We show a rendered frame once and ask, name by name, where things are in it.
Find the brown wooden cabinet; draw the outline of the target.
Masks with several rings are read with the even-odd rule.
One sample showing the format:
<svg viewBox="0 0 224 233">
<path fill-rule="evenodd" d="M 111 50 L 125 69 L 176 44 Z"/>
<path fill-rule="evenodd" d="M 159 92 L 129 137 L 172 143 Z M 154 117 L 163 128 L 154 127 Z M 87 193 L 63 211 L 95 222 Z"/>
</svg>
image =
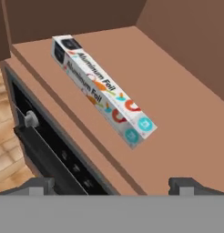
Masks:
<svg viewBox="0 0 224 233">
<path fill-rule="evenodd" d="M 171 177 L 224 192 L 224 101 L 138 26 L 148 0 L 0 0 L 0 66 L 118 195 L 166 195 Z M 51 56 L 71 35 L 158 127 L 131 148 Z"/>
</svg>

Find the black oven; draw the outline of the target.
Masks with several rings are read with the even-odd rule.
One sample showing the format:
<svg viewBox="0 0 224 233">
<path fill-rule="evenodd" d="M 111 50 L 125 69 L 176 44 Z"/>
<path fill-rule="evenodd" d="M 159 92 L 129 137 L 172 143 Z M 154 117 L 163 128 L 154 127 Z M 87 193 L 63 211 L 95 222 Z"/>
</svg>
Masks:
<svg viewBox="0 0 224 233">
<path fill-rule="evenodd" d="M 118 192 L 101 180 L 81 154 L 64 140 L 45 111 L 8 68 L 5 74 L 18 116 L 15 134 L 39 172 L 55 179 L 54 191 L 59 195 L 117 195 Z"/>
</svg>

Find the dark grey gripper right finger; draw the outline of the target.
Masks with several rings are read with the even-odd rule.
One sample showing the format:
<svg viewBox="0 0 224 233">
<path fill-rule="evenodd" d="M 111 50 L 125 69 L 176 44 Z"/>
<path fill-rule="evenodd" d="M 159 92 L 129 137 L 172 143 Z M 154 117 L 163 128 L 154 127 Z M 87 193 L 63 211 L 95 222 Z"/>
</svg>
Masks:
<svg viewBox="0 0 224 233">
<path fill-rule="evenodd" d="M 168 180 L 171 196 L 206 196 L 206 195 L 224 195 L 219 190 L 204 187 L 192 177 L 171 177 Z"/>
</svg>

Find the white aluminum foil box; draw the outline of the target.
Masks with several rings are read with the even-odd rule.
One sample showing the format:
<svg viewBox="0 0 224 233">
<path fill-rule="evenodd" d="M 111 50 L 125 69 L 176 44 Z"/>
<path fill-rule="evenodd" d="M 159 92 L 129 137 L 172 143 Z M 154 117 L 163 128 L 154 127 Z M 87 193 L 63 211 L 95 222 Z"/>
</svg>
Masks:
<svg viewBox="0 0 224 233">
<path fill-rule="evenodd" d="M 51 56 L 131 148 L 158 128 L 73 36 L 53 36 Z"/>
</svg>

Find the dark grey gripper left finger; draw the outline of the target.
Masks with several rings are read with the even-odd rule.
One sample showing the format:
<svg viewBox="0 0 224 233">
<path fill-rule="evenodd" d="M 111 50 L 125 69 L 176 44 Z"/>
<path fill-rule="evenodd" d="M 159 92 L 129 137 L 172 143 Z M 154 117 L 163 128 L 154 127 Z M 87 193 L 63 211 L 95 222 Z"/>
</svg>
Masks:
<svg viewBox="0 0 224 233">
<path fill-rule="evenodd" d="M 0 192 L 1 195 L 49 196 L 54 195 L 55 180 L 51 177 L 32 177 L 19 187 Z"/>
</svg>

